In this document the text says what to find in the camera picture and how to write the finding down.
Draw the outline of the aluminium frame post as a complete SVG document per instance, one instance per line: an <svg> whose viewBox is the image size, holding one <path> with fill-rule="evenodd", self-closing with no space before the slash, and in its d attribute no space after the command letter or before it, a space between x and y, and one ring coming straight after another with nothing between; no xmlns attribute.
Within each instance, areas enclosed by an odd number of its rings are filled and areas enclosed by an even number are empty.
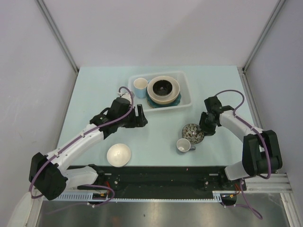
<svg viewBox="0 0 303 227"><path fill-rule="evenodd" d="M242 66L242 71L245 73L247 69L250 67L251 62L255 58L256 54L258 53L260 47L262 46L263 42L265 41L266 37L268 36L271 28L273 27L274 23L276 22L278 16L280 15L283 7L287 3L287 0L278 0L273 11L271 12L267 22L265 23L264 28L262 29L255 45L253 46L247 60L245 61L244 65Z"/></svg>
<svg viewBox="0 0 303 227"><path fill-rule="evenodd" d="M35 3L40 10L42 16L44 17L47 25L49 26L52 34L54 35L59 47L61 48L65 58L67 59L69 65L73 69L73 71L76 73L76 75L79 73L79 68L76 65L76 62L71 54L70 49L68 48L68 45L66 41L64 40L63 35L61 34L57 23L55 22L50 10L48 9L46 3L44 0L35 0Z"/></svg>

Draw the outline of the white plastic bin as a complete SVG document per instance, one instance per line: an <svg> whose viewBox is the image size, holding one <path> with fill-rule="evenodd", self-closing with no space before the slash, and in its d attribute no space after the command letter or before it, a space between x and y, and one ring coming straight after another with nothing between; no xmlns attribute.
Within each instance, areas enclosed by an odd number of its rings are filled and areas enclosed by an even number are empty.
<svg viewBox="0 0 303 227"><path fill-rule="evenodd" d="M171 106L171 107L164 107L164 108L151 108L147 104L146 97L144 99L139 99L137 97L134 97L134 104L138 105L141 104L143 106L144 112L152 112L152 111L162 111L162 110L169 110L169 109L176 109L176 108L184 108L189 107L192 105L191 102L191 93L188 86L188 80L184 72L182 71L173 71L173 72L164 72L164 73L151 73L151 74L142 74L137 76L132 76L128 80L128 88L134 92L134 81L137 78L144 78L148 81L148 83L155 77L158 76L170 76L173 77L180 85L180 93L181 93L181 101L179 105L177 106Z"/></svg>

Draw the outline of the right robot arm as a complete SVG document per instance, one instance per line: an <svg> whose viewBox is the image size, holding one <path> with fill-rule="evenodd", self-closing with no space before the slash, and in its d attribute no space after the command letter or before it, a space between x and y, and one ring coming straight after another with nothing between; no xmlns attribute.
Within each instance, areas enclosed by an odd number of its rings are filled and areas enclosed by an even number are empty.
<svg viewBox="0 0 303 227"><path fill-rule="evenodd" d="M235 180L271 174L283 166L277 134L273 130L255 127L236 114L231 106L202 112L199 128L205 136L213 136L216 127L225 127L243 144L241 161L229 165L219 176L218 184L224 190L235 185Z"/></svg>

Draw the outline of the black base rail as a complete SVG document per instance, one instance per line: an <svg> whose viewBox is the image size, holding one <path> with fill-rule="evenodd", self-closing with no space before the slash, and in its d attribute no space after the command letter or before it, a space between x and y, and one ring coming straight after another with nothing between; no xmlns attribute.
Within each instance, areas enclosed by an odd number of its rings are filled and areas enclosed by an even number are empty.
<svg viewBox="0 0 303 227"><path fill-rule="evenodd" d="M114 192L129 188L191 188L203 191L240 190L245 184L240 180L230 181L223 174L222 166L98 166L101 178L94 182L93 190Z"/></svg>

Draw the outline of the floral patterned bowl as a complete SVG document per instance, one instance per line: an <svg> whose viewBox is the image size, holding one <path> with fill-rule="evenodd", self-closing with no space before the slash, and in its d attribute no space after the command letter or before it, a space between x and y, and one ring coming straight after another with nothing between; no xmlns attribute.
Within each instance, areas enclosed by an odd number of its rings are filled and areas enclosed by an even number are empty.
<svg viewBox="0 0 303 227"><path fill-rule="evenodd" d="M190 141L191 144L198 144L203 141L204 136L199 134L198 129L199 125L194 123L189 123L185 125L182 129L182 138L185 138Z"/></svg>

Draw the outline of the black glossy bowl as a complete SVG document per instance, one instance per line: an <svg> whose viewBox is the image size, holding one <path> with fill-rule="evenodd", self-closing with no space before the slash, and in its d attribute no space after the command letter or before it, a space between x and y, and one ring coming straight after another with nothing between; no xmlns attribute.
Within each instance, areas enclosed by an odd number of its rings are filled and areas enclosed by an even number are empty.
<svg viewBox="0 0 303 227"><path fill-rule="evenodd" d="M168 96L172 92L172 84L167 80L158 80L154 83L152 89L157 96Z"/></svg>

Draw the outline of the teal glass plate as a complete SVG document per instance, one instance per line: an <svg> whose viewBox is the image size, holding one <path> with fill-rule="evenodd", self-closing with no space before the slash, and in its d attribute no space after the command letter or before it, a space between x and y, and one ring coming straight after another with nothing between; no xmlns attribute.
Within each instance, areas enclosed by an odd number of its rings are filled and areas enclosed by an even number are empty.
<svg viewBox="0 0 303 227"><path fill-rule="evenodd" d="M147 100L147 104L151 108L164 108L164 107L177 106L177 105L179 105L179 103L181 101L181 93L179 93L178 97L170 104L160 105L160 104L155 103L154 101L152 101L152 99L148 95L148 92L146 92L146 100Z"/></svg>

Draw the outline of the grey white mug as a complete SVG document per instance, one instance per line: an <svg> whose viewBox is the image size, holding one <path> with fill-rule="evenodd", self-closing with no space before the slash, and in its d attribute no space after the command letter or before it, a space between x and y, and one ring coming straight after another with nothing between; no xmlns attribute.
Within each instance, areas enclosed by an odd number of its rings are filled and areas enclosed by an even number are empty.
<svg viewBox="0 0 303 227"><path fill-rule="evenodd" d="M196 147L190 143L189 140L181 138L176 143L177 150L181 153L196 150Z"/></svg>

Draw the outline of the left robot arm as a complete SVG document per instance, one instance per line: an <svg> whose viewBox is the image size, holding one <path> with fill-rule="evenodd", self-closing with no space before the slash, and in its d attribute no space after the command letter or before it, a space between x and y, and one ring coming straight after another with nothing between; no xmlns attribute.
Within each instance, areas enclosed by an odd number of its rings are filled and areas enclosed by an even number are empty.
<svg viewBox="0 0 303 227"><path fill-rule="evenodd" d="M140 128L148 123L143 106L117 97L110 107L95 115L81 133L46 155L32 157L29 173L31 191L36 188L48 200L56 199L65 190L78 186L101 188L105 183L102 170L96 165L70 169L70 165L95 144L105 140L118 128Z"/></svg>

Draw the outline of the left aluminium frame post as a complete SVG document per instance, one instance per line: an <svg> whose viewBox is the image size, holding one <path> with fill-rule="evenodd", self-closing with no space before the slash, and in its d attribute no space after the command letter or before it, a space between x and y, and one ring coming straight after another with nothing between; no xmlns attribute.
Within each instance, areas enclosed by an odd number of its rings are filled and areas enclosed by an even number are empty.
<svg viewBox="0 0 303 227"><path fill-rule="evenodd" d="M63 35L61 34L57 23L55 22L50 10L48 9L46 3L44 0L35 0L35 3L40 10L42 16L44 17L47 25L49 26L52 34L54 35L59 47L61 48L65 58L67 59L69 65L73 69L73 71L76 73L76 75L79 73L79 68L76 65L76 62L71 54L70 49L68 48L68 45L66 41L64 40Z"/></svg>

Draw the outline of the right aluminium frame post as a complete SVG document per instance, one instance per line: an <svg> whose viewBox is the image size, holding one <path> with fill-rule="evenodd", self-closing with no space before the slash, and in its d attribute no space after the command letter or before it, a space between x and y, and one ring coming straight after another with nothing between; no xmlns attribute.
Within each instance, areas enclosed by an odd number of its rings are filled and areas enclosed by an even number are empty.
<svg viewBox="0 0 303 227"><path fill-rule="evenodd" d="M266 37L268 36L271 28L273 27L274 23L276 22L278 16L280 15L283 7L287 3L287 0L278 0L273 11L271 12L267 22L265 23L264 28L262 29L255 45L253 46L247 60L245 61L244 65L242 66L242 71L245 73L247 69L250 67L251 62L255 58L256 54L258 53L260 47L262 46L263 42L265 41Z"/></svg>

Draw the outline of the large cream bowl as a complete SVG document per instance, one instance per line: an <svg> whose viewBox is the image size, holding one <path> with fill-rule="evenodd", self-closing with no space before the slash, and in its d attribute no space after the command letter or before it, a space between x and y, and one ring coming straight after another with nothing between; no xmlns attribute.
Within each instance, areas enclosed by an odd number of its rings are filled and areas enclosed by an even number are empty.
<svg viewBox="0 0 303 227"><path fill-rule="evenodd" d="M152 86L158 80L167 80L172 84L172 92L168 96L157 96L154 94ZM154 101L155 103L160 104L160 105L170 104L178 97L178 95L180 93L180 85L173 77L158 76L158 77L153 78L148 83L147 92L148 92L148 95L150 96L150 98L152 99L152 101Z"/></svg>

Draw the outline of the light blue mug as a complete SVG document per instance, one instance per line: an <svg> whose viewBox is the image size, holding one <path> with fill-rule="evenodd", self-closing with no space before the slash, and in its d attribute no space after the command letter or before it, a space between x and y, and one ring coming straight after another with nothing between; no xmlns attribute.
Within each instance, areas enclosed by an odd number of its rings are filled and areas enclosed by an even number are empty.
<svg viewBox="0 0 303 227"><path fill-rule="evenodd" d="M148 86L148 81L144 78L137 78L134 83L134 94L139 99L144 99L146 97L146 89Z"/></svg>

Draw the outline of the small white bowl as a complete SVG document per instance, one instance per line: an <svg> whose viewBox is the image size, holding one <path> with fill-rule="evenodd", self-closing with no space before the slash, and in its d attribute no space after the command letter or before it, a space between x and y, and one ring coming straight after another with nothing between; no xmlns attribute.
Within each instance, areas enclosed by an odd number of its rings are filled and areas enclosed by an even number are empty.
<svg viewBox="0 0 303 227"><path fill-rule="evenodd" d="M107 161L114 167L125 166L131 158L130 148L122 143L115 144L107 151Z"/></svg>

